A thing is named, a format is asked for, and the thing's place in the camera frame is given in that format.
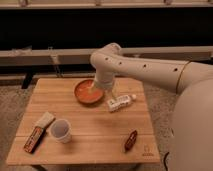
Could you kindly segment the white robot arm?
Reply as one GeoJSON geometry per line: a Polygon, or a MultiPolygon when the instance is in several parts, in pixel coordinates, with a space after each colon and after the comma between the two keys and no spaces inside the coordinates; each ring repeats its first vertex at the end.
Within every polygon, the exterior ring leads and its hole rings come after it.
{"type": "Polygon", "coordinates": [[[98,88],[112,89],[121,74],[177,93],[168,171],[213,171],[213,65],[125,57],[117,43],[94,51],[90,63],[98,88]]]}

